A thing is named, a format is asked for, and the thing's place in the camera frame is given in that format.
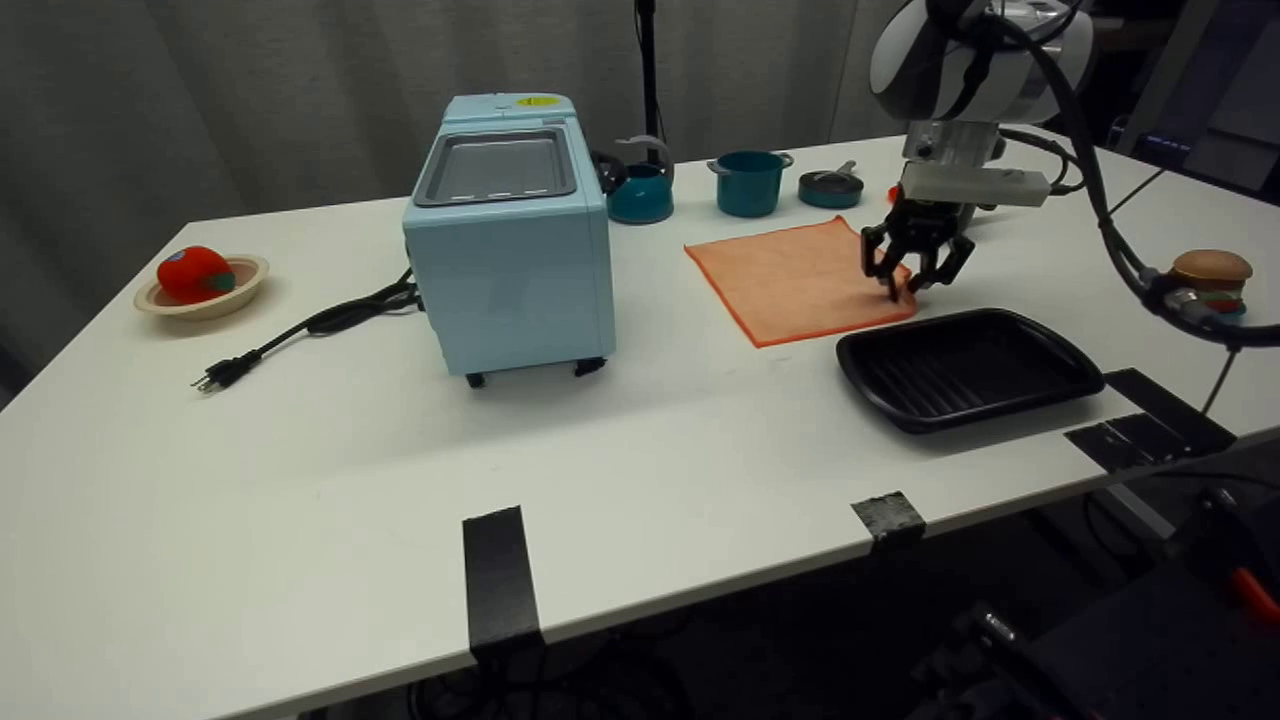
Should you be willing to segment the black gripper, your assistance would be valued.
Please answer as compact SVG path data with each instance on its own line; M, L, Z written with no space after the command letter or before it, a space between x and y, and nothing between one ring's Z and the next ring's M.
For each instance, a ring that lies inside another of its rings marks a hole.
M895 279L903 254L923 254L915 291L954 282L971 254L970 219L970 205L914 198L891 184L883 227L860 232L860 266L867 279L881 279L891 300L903 296Z

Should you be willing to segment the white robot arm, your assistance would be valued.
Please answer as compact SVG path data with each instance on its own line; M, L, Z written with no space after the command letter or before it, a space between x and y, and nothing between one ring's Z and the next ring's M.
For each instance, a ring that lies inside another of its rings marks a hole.
M1007 125L1056 116L1092 56L1082 0L909 0L874 49L874 96L903 125L891 208L864 227L860 265L891 300L954 282L978 208L1041 208L1053 179L997 166Z

